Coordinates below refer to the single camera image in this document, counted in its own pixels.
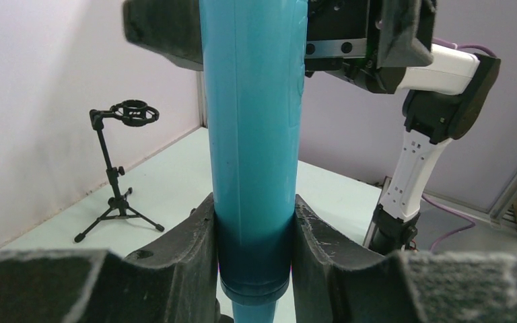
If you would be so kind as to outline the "teal microphone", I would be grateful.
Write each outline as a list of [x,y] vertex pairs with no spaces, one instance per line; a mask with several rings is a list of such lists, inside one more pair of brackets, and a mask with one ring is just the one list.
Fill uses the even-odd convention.
[[289,285],[308,4],[201,1],[221,288],[272,322]]

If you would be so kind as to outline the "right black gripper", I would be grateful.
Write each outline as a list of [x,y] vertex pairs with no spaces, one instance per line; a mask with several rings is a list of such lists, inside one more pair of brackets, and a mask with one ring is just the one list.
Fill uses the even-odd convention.
[[309,1],[305,76],[325,72],[373,94],[394,94],[405,67],[433,63],[433,33],[430,0]]

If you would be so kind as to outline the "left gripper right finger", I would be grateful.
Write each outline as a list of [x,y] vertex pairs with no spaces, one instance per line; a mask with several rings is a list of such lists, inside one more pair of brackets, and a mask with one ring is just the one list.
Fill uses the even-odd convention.
[[296,197],[298,322],[517,322],[517,253],[398,251],[350,240]]

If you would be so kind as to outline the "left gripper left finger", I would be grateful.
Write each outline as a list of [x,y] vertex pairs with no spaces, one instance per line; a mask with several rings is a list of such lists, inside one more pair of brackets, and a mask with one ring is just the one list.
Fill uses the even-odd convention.
[[213,196],[160,238],[109,250],[0,252],[0,322],[217,322]]

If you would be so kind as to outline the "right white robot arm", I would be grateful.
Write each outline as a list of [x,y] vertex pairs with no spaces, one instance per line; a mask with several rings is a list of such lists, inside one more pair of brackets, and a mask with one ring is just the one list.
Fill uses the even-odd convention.
[[128,42],[204,74],[222,258],[289,252],[304,82],[315,72],[373,94],[408,91],[369,247],[409,245],[441,152],[472,127],[500,66],[439,44],[436,11],[435,1],[123,3]]

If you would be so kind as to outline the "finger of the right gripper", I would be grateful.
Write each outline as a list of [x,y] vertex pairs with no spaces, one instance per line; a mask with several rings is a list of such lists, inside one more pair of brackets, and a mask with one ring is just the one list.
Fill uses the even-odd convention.
[[122,4],[122,21],[127,42],[182,69],[203,70],[197,0],[127,0]]

